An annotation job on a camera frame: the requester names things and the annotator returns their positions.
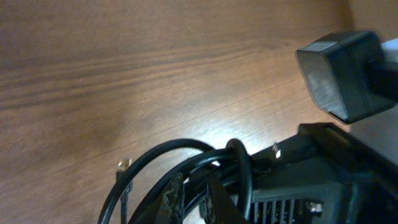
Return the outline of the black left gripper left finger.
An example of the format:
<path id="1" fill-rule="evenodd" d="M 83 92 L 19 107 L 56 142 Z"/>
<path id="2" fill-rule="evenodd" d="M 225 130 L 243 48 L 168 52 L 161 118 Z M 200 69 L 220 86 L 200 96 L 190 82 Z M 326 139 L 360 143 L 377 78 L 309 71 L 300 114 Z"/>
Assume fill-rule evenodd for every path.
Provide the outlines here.
<path id="1" fill-rule="evenodd" d="M 184 175 L 164 175 L 149 191 L 130 218 L 130 223 L 182 223 Z"/>

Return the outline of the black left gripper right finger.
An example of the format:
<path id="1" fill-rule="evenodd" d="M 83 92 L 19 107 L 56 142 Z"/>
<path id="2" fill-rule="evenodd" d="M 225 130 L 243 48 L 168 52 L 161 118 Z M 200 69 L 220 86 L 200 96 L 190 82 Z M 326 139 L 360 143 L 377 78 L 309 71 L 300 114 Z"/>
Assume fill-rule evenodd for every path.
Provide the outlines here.
<path id="1" fill-rule="evenodd" d="M 205 223 L 248 223 L 249 184 L 246 179 L 243 180 L 238 204 L 235 205 L 219 178 L 216 175 L 209 177 L 205 197 Z"/>

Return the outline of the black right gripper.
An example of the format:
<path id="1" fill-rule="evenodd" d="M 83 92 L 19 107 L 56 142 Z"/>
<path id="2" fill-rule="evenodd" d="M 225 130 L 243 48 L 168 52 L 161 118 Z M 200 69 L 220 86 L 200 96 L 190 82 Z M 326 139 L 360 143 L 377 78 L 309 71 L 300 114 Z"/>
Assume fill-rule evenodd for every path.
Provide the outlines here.
<path id="1" fill-rule="evenodd" d="M 251 223 L 396 223 L 397 166 L 331 123 L 255 153 Z"/>

